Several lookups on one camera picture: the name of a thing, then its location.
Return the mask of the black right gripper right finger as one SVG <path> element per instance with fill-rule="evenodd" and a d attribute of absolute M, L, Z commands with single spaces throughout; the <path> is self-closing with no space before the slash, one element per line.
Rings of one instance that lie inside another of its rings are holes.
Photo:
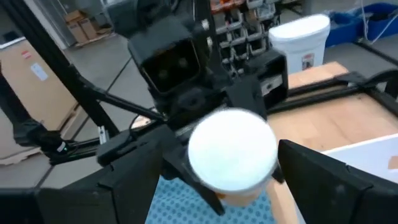
<path fill-rule="evenodd" d="M 306 224 L 398 224 L 398 184 L 286 139 L 278 159 Z"/>

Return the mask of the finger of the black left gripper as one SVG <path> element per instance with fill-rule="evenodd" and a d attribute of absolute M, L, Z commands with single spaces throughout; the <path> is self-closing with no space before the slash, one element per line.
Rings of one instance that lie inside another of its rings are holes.
<path fill-rule="evenodd" d="M 166 149 L 162 153 L 162 177 L 166 180 L 180 179 L 189 185 L 218 215 L 225 214 L 224 206 L 216 193 L 204 186 L 191 170 L 184 147 Z"/>
<path fill-rule="evenodd" d="M 246 77 L 225 89 L 227 105 L 252 111 L 267 119 L 261 84 L 255 77 Z"/>

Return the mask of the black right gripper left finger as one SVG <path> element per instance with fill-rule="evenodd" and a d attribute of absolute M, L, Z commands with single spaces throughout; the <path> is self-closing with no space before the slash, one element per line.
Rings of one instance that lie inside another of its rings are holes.
<path fill-rule="evenodd" d="M 130 131 L 98 148 L 102 169 L 61 189 L 0 189 L 0 224 L 144 224 L 170 128 Z"/>

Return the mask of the blue patterned cloth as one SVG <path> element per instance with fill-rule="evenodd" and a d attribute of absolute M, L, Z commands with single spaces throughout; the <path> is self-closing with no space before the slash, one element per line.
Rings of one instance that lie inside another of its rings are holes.
<path fill-rule="evenodd" d="M 213 209 L 180 179 L 158 181 L 145 224 L 276 224 L 266 193 L 247 207 L 223 203 L 225 214 Z"/>

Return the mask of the amber pill bottle white cap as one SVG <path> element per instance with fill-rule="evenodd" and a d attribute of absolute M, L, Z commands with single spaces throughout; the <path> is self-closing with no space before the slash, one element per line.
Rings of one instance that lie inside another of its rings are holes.
<path fill-rule="evenodd" d="M 228 108 L 195 126 L 187 156 L 204 186 L 224 203 L 246 207 L 262 194 L 277 167 L 277 139 L 260 115 Z"/>

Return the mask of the white plastic bin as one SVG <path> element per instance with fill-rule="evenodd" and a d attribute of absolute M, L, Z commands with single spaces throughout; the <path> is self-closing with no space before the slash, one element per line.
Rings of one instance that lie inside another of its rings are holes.
<path fill-rule="evenodd" d="M 398 134 L 337 147 L 323 154 L 398 184 Z"/>

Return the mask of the blue plastic bin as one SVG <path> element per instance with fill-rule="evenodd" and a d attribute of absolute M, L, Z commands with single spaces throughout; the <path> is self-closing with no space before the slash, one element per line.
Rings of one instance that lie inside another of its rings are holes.
<path fill-rule="evenodd" d="M 328 13 L 331 28 L 325 47 L 364 39 L 374 43 L 398 34 L 398 4 L 378 2 L 362 5 L 347 12 Z"/>

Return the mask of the metal storage rack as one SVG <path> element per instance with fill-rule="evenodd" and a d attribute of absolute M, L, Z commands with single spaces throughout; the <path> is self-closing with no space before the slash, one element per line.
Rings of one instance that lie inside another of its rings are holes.
<path fill-rule="evenodd" d="M 268 31 L 280 24 L 281 0 L 210 0 L 221 62 L 241 75 L 245 61 L 270 48 Z"/>

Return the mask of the white trash can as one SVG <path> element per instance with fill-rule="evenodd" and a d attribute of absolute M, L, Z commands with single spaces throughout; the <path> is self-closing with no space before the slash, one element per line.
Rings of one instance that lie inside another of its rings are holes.
<path fill-rule="evenodd" d="M 269 29 L 272 48 L 285 56 L 288 74 L 323 64 L 330 26 L 328 16 L 314 14 Z"/>

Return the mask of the large cardboard box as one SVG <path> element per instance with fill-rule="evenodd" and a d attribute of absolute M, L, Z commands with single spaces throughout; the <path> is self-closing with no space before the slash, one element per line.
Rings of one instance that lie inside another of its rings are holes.
<path fill-rule="evenodd" d="M 61 130 L 77 105 L 28 40 L 0 44 L 0 110 L 16 144 L 38 148 L 49 158 L 66 155 L 70 142 Z"/>

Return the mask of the small cardboard box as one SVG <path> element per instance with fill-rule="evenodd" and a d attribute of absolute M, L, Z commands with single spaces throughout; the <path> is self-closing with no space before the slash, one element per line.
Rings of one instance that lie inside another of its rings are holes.
<path fill-rule="evenodd" d="M 78 22 L 86 17 L 86 14 L 83 11 L 75 10 L 66 15 L 64 15 L 64 19 L 66 23 Z"/>
<path fill-rule="evenodd" d="M 69 31 L 78 43 L 85 43 L 98 36 L 99 24 L 94 18 L 83 18 L 67 22 Z"/>

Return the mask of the black aluminium table frame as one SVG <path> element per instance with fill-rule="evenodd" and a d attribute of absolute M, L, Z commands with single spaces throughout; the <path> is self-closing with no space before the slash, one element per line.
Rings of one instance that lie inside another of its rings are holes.
<path fill-rule="evenodd" d="M 118 96 L 110 95 L 83 78 L 71 64 L 55 41 L 50 37 L 36 18 L 25 0 L 0 0 L 8 16 L 16 23 L 33 48 L 55 72 L 66 89 L 79 102 L 89 117 L 99 126 L 110 132 L 111 138 L 124 131 L 133 136 L 142 136 L 162 125 L 153 125 L 152 120 L 138 113 L 147 109 Z M 389 112 L 387 116 L 368 115 L 362 120 L 378 135 L 398 134 L 398 103 L 389 92 L 376 89 L 380 82 L 388 86 L 398 85 L 398 70 L 387 70 L 371 78 L 358 73 L 340 74 L 319 82 L 289 88 L 287 98 L 273 106 L 267 114 L 281 113 L 290 109 L 323 103 L 344 98 L 355 93 L 366 94 L 374 100 L 374 105 Z M 70 142 L 69 152 L 64 156 L 50 158 L 53 164 L 75 161 L 84 157 L 97 156 L 101 143 L 97 139 L 85 142 Z"/>

